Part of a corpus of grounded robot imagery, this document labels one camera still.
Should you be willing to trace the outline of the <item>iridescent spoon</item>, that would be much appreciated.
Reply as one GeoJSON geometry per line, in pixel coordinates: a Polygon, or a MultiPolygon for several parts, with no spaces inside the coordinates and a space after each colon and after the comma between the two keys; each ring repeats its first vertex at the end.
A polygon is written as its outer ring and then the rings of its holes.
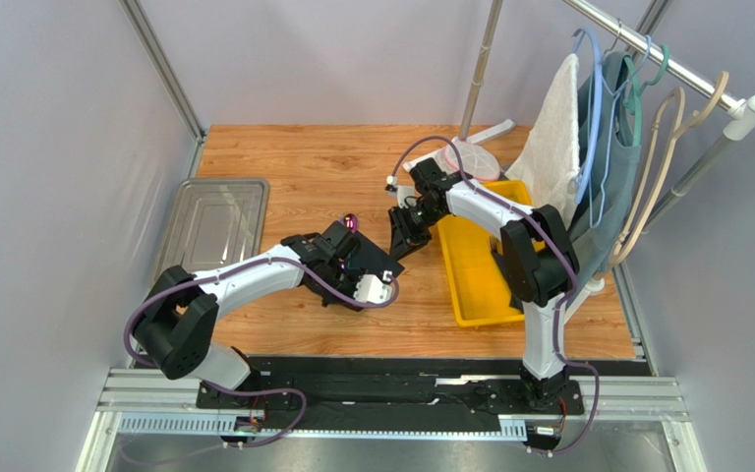
{"type": "Polygon", "coordinates": [[[341,218],[341,222],[352,232],[359,230],[359,219],[354,213],[347,213],[341,218]]]}

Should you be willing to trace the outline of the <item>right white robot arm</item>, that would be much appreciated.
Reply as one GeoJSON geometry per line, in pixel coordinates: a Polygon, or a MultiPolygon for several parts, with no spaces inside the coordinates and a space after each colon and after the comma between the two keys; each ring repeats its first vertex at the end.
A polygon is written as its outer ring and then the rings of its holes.
{"type": "Polygon", "coordinates": [[[415,165],[411,177],[413,203],[388,212],[390,256],[399,261],[428,245],[431,227],[449,215],[487,230],[500,245],[505,282],[524,314],[522,395],[535,408],[554,402],[568,381],[557,310],[575,288],[579,268],[559,212],[517,204],[460,172],[444,172],[431,158],[415,165]]]}

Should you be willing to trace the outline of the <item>black paper napkin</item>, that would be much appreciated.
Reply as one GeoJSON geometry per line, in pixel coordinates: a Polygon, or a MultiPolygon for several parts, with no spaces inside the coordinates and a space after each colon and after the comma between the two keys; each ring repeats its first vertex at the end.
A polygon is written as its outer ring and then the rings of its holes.
{"type": "Polygon", "coordinates": [[[342,305],[343,307],[354,311],[361,311],[364,308],[382,308],[388,306],[397,298],[397,295],[399,293],[399,289],[397,288],[397,277],[404,270],[404,267],[362,233],[354,233],[359,240],[360,246],[346,261],[347,268],[351,267],[355,269],[361,269],[364,274],[382,274],[384,271],[390,271],[394,277],[395,295],[393,297],[393,300],[390,303],[382,305],[360,304],[354,299],[350,299],[343,294],[342,295],[344,296],[344,298],[341,299],[327,289],[323,289],[324,293],[322,294],[321,302],[324,306],[342,305]]]}

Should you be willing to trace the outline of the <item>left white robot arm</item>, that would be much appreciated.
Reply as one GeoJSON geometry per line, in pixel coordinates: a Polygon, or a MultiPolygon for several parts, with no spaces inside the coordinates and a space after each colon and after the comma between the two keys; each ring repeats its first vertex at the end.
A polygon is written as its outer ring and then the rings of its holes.
{"type": "Polygon", "coordinates": [[[269,294],[306,286],[325,304],[362,308],[354,294],[363,271],[349,265],[364,238],[335,221],[322,233],[294,235],[266,252],[222,268],[164,271],[125,326],[127,347],[139,343],[138,362],[169,380],[196,378],[235,389],[252,374],[235,348],[213,341],[217,322],[269,294]]]}

